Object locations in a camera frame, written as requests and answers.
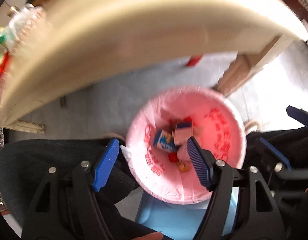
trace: ribbed blue pad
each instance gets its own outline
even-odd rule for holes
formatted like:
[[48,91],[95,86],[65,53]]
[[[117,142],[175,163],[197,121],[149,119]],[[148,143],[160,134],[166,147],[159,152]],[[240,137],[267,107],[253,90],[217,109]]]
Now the ribbed blue pad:
[[96,192],[106,185],[118,153],[119,142],[117,139],[112,139],[107,145],[104,155],[95,169],[93,188]]
[[210,170],[203,161],[199,149],[190,138],[187,140],[187,153],[193,163],[194,169],[202,186],[209,188],[211,185]]
[[273,145],[271,145],[263,137],[260,137],[260,142],[262,142],[266,147],[268,147],[277,157],[281,158],[281,160],[283,161],[283,164],[285,164],[289,170],[292,169],[290,161],[288,160],[288,158],[284,156],[283,153],[281,153],[278,149],[276,149]]

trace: wooden table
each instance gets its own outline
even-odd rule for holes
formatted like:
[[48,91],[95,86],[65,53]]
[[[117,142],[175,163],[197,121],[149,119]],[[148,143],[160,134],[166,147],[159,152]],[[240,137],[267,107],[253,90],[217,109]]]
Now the wooden table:
[[46,11],[13,57],[0,127],[43,132],[18,119],[101,79],[187,55],[238,51],[215,85],[229,95],[308,38],[280,0],[51,0]]

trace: pink bucket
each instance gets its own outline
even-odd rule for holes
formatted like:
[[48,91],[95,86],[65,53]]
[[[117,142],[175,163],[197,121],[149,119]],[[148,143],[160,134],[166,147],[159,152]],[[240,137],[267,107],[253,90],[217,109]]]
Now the pink bucket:
[[158,130],[169,130],[171,121],[186,117],[204,127],[198,143],[210,150],[216,159],[241,168],[246,150],[243,121],[220,93],[186,86],[151,99],[129,128],[124,156],[131,173],[146,192],[174,204],[199,203],[211,197],[193,168],[180,172],[175,163],[169,162],[168,153],[153,147]]

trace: wooden leg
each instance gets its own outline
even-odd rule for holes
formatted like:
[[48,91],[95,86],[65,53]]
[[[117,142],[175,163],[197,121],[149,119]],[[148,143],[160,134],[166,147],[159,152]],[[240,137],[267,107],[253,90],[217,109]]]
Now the wooden leg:
[[258,54],[239,53],[214,89],[225,96],[230,95],[261,71],[265,64],[272,62],[292,41],[286,35],[277,36]]
[[31,133],[45,133],[45,126],[37,123],[26,122],[17,120],[10,125],[4,126],[2,128],[7,128],[20,132],[31,132]]

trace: pink plastic bag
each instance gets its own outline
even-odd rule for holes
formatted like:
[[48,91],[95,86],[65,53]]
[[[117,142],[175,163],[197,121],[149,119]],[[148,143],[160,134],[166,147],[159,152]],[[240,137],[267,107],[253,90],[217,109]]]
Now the pink plastic bag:
[[173,121],[186,117],[203,126],[197,141],[216,159],[241,168],[246,150],[243,121],[234,106],[218,92],[187,86],[151,99],[134,118],[123,153],[142,188],[174,204],[199,203],[211,197],[211,192],[201,186],[193,167],[181,173],[175,163],[169,162],[168,153],[153,147],[158,130],[170,131]]

